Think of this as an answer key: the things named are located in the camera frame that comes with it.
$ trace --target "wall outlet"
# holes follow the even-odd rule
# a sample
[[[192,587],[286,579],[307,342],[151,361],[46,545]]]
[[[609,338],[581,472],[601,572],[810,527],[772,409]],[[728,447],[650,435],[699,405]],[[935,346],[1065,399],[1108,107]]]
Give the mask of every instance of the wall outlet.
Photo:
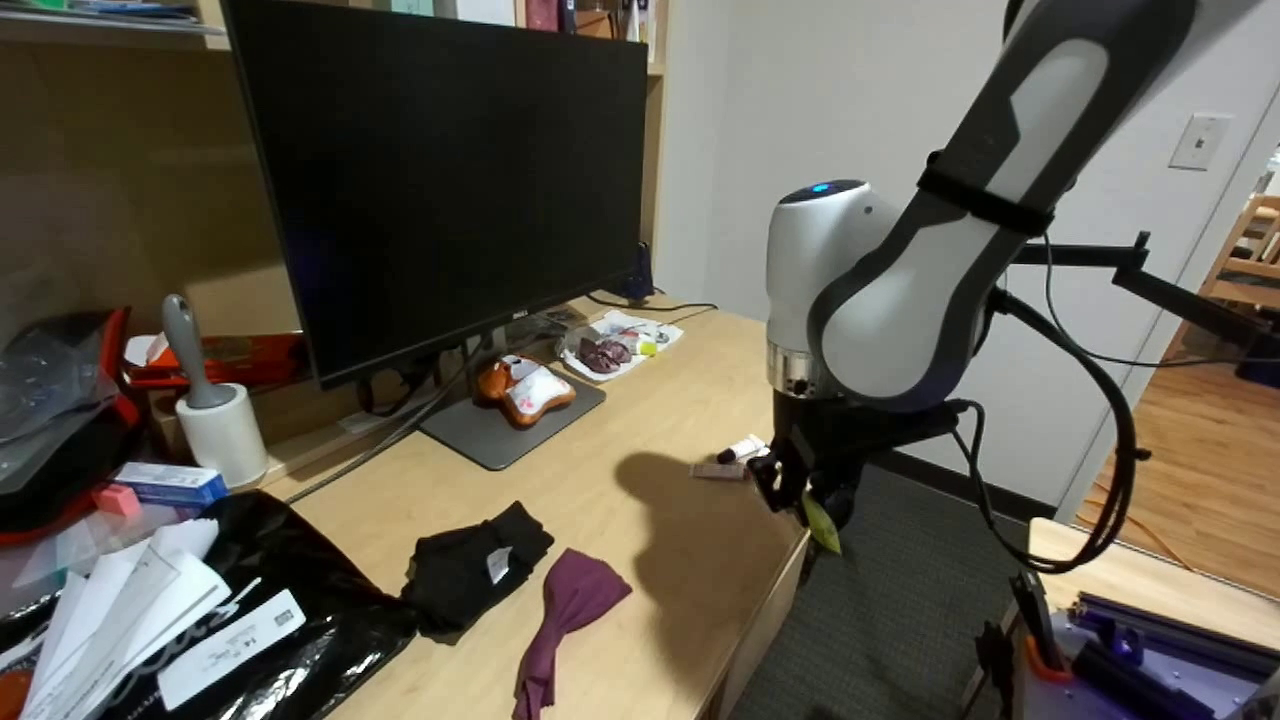
[[[1176,140],[1168,167],[1179,171],[1209,171],[1218,140],[1229,135],[1229,120],[1224,116],[1190,116],[1182,135]]]

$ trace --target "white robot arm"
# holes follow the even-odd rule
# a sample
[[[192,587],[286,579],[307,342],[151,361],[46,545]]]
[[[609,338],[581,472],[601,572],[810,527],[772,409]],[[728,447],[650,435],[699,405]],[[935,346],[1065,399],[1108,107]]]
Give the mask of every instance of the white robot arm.
[[[905,212],[861,181],[821,181],[774,202],[774,441],[752,469],[772,507],[810,497],[832,511],[843,497],[848,507],[835,503],[832,515],[848,521],[869,455],[955,432],[955,417],[976,405],[950,390],[999,307],[1072,353],[1116,411],[1104,521],[1072,558],[1021,558],[1066,572],[1116,540],[1138,455],[1124,390],[995,279],[1042,237],[1056,198],[1188,42],[1199,4],[1211,0],[1039,0]]]
[[[1190,20],[1195,0],[1039,0],[890,226],[857,181],[778,198],[766,237],[774,390],[900,411],[943,405],[999,272],[1046,226]]]

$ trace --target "black monitor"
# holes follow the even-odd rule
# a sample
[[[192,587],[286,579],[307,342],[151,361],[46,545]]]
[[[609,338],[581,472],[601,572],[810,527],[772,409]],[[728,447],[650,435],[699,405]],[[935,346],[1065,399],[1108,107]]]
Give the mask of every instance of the black monitor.
[[[227,33],[323,388],[636,272],[638,42],[280,0]]]

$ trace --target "black mount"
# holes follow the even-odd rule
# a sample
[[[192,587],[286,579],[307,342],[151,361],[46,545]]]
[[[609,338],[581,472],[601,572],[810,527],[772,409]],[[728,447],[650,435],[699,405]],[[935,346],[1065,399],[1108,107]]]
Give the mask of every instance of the black mount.
[[[1160,275],[1145,272],[1147,261],[1147,232],[1136,237],[1130,246],[1108,246],[1108,243],[1026,243],[1011,262],[1056,262],[1056,269],[1116,269],[1113,284],[1128,286],[1130,295],[1176,313],[1202,332],[1250,346],[1260,326],[1247,313],[1235,313],[1229,305],[1202,301],[1195,292],[1182,292]],[[772,455],[752,458],[752,481],[772,511],[800,507],[800,497],[809,491],[821,501],[835,523],[848,523],[857,484],[865,474],[865,464],[894,464],[900,443],[914,443],[929,435],[943,435],[958,424],[964,405],[935,405],[924,411],[877,411],[877,409],[852,409],[843,399],[797,399],[774,396],[772,399]],[[1026,501],[986,486],[995,507],[1031,507]]]
[[[1151,232],[1138,232],[1130,246],[1108,246],[1108,243],[1026,243],[1011,262],[1056,262],[1056,269],[1116,269],[1113,284],[1128,286],[1130,295],[1218,336],[1224,342],[1250,346],[1260,326],[1247,313],[1235,313],[1229,305],[1217,305],[1209,295],[1182,292],[1160,275],[1147,275],[1147,241]]]

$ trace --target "black cable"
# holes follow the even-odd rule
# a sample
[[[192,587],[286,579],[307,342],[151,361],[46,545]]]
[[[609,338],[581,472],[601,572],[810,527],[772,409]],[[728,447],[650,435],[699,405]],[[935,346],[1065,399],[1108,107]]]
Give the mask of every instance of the black cable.
[[[1017,22],[1021,13],[1024,13],[1024,0],[1006,0],[1006,4],[1003,4],[1003,41],[1006,41],[1006,33],[1011,33],[1011,22]]]
[[[993,292],[993,307],[1024,318],[1031,332],[1039,332],[1039,336],[1050,338],[1059,353],[1066,353],[1066,354],[1090,374],[1090,383],[1104,390],[1104,399],[1113,405],[1113,417],[1116,417],[1116,464],[1113,464],[1108,501],[1104,501],[1090,532],[1082,537],[1079,552],[1066,555],[1066,558],[1046,558],[1046,555],[1031,555],[1031,552],[1024,552],[1024,546],[1017,546],[1017,545],[995,527],[986,481],[982,481],[982,472],[980,472],[980,443],[982,443],[986,411],[982,411],[976,399],[958,399],[964,409],[976,411],[976,426],[973,426],[973,443],[969,443],[958,432],[950,432],[950,441],[955,441],[955,447],[958,447],[958,455],[964,455],[964,464],[969,464],[969,474],[976,481],[976,503],[980,503],[980,511],[982,511],[986,532],[993,532],[993,537],[999,540],[999,546],[1003,546],[1011,558],[1021,558],[1024,569],[1059,574],[1059,572],[1072,572],[1072,569],[1095,558],[1098,552],[1108,552],[1113,540],[1116,540],[1121,527],[1124,527],[1128,501],[1130,501],[1130,474],[1136,474],[1136,426],[1130,426],[1130,409],[1128,409],[1121,383],[1116,383],[1087,353],[1079,353],[1065,332],[1056,332],[1050,318],[1042,318],[1035,307],[1026,307],[1024,301],[1006,295],[1003,286]]]
[[[352,474],[355,469],[372,464],[380,451],[388,451],[393,443],[400,443],[411,426],[418,426],[456,388],[456,380],[462,380],[469,369],[456,369],[436,396],[400,409],[395,417],[388,417],[393,432],[382,441],[375,441],[372,447],[364,447],[358,455],[352,455],[346,464],[339,464],[337,472],[329,472],[323,481],[307,484],[302,491],[286,497],[286,503],[301,503],[307,497],[317,497],[318,486]]]
[[[1050,237],[1042,232],[1042,307],[1046,307],[1046,318],[1056,324],[1056,332],[1075,342],[1075,353],[1098,361],[1098,362],[1124,362],[1124,369],[1209,369],[1209,362],[1238,362],[1238,361],[1224,361],[1224,354],[1190,354],[1190,361],[1136,361],[1136,354],[1113,354],[1113,353],[1095,353],[1095,346],[1082,346],[1066,324],[1059,318],[1056,313],[1056,301],[1050,301]]]
[[[660,307],[650,307],[650,305],[626,305],[626,301],[609,301],[609,295],[589,295],[590,305],[605,305],[605,307],[632,307],[632,313],[688,313],[688,307],[699,307],[699,313],[712,313],[712,307],[719,307],[719,305],[703,305],[703,301],[697,301],[697,305],[660,305]]]
[[[986,342],[986,336],[993,336],[993,307],[982,307],[982,313],[986,313],[986,317],[982,317],[982,326],[980,326],[980,336],[976,336],[976,342],[973,342],[969,354],[982,353],[982,342]]]
[[[411,396],[418,396],[432,380],[432,371],[418,371],[418,369],[393,369],[400,374],[400,390],[395,399],[388,405],[375,405],[375,388],[372,388],[372,374],[358,374],[355,380],[355,399],[358,399],[358,411],[366,417],[395,417]]]

